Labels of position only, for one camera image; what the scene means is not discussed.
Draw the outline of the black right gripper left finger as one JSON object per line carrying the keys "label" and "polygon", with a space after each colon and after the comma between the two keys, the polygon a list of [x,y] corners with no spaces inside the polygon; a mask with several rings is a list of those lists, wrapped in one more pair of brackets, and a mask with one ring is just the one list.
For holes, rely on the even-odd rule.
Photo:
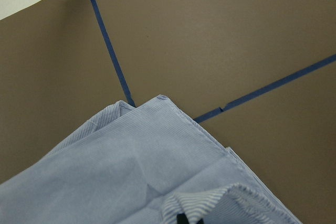
{"label": "black right gripper left finger", "polygon": [[176,215],[177,224],[187,224],[187,216],[185,213],[180,213]]}

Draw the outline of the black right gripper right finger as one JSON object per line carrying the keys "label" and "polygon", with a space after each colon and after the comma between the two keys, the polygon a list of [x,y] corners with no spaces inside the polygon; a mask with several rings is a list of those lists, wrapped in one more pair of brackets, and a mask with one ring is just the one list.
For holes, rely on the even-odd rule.
{"label": "black right gripper right finger", "polygon": [[200,218],[200,219],[196,222],[196,224],[204,224],[204,220],[203,220],[203,218]]}

